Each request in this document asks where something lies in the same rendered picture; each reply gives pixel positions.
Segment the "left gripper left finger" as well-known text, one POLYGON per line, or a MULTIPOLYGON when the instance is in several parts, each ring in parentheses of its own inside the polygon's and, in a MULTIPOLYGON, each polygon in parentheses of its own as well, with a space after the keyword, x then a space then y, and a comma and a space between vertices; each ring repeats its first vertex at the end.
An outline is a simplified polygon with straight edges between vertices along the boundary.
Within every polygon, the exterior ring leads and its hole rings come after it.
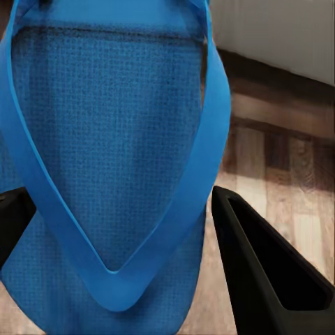
POLYGON ((35 213, 25 187, 0 193, 0 270, 35 213))

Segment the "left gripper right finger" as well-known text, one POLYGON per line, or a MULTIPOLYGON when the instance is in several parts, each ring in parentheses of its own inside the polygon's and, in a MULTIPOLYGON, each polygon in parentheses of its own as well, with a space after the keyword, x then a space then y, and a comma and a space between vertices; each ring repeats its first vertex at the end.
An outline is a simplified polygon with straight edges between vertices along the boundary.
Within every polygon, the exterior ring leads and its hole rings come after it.
POLYGON ((335 335, 335 287, 242 196, 214 186, 211 212, 237 335, 335 335))

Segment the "sandal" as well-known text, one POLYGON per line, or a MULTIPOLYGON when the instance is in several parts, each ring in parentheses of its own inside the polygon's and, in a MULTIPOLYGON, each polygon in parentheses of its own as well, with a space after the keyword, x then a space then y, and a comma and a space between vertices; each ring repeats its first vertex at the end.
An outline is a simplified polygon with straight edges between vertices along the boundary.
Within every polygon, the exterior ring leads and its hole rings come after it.
POLYGON ((14 0, 0 193, 25 187, 36 213, 0 280, 47 335, 177 335, 186 320, 231 116, 209 3, 14 0))

